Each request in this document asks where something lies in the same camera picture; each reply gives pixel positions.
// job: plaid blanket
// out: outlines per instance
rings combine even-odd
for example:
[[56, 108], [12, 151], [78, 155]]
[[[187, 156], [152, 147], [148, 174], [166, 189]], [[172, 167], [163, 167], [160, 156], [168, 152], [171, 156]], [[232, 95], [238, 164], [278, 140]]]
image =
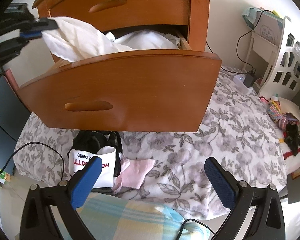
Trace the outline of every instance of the plaid blanket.
[[[103, 240], [174, 240], [184, 221], [179, 213], [164, 204], [124, 200], [100, 193], [90, 193], [77, 212], [93, 236]], [[56, 217], [56, 221], [64, 239], [71, 239], [61, 218]], [[205, 227], [188, 222], [180, 239], [208, 240], [209, 235]]]

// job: floral blanket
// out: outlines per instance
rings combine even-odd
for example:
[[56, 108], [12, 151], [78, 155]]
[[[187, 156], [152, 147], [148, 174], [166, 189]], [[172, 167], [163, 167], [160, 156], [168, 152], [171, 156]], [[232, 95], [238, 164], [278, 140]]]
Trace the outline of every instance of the floral blanket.
[[[204, 162], [214, 156], [237, 180], [254, 187], [274, 184], [280, 191], [287, 182], [277, 134], [266, 110], [253, 91], [241, 93], [233, 74], [220, 71], [208, 109], [197, 132], [120, 132], [128, 159], [155, 159], [141, 188], [123, 188], [124, 199], [165, 203], [185, 218], [212, 219], [229, 212], [204, 173]], [[65, 159], [78, 130], [51, 129], [32, 113], [16, 148], [31, 141], [51, 145]], [[42, 145], [19, 151], [14, 162], [20, 174], [56, 185], [62, 161]]]

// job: floor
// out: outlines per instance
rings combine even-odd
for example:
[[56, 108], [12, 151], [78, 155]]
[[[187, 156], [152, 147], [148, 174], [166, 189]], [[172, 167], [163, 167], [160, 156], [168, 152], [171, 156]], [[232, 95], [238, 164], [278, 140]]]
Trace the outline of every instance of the floor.
[[[3, 187], [0, 188], [2, 228], [10, 240], [14, 240], [20, 231], [21, 216], [25, 200], [30, 186], [34, 183], [37, 183], [40, 187], [46, 187], [44, 183], [22, 176], [16, 172], [14, 176], [11, 176], [11, 181], [6, 182]], [[253, 210], [250, 210], [235, 240], [241, 240], [244, 237], [245, 230], [248, 228], [252, 215]], [[207, 224], [216, 232], [225, 219], [226, 215], [213, 220], [203, 221], [203, 223]]]

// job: metal screw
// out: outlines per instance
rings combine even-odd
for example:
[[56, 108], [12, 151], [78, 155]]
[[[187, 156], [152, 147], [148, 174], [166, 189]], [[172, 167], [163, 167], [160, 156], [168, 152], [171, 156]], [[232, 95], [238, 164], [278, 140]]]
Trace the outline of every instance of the metal screw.
[[274, 184], [270, 184], [270, 189], [272, 189], [272, 190], [276, 190], [276, 189], [277, 189], [277, 187], [276, 187]]
[[59, 182], [59, 186], [64, 187], [68, 184], [68, 181], [63, 179], [62, 181]]
[[37, 184], [32, 184], [32, 185], [30, 186], [30, 189], [31, 189], [31, 190], [36, 190], [36, 189], [37, 189], [37, 187], [38, 187], [38, 185], [37, 185]]
[[248, 183], [246, 181], [244, 181], [244, 180], [241, 180], [239, 182], [239, 184], [240, 184], [241, 187], [247, 187], [248, 186]]

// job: recessed handle cutout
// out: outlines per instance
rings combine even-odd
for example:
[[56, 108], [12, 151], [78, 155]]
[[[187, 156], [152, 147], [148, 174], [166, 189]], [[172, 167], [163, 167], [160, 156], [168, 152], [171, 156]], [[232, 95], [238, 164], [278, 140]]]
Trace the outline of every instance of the recessed handle cutout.
[[65, 109], [71, 112], [81, 112], [81, 111], [103, 111], [112, 109], [111, 105], [107, 101], [88, 101], [88, 102], [76, 102], [65, 104]]
[[105, 2], [98, 3], [94, 6], [92, 6], [89, 10], [90, 13], [93, 12], [100, 12], [105, 9], [113, 8], [113, 7], [118, 7], [121, 5], [124, 5], [127, 3], [127, 0], [109, 0]]

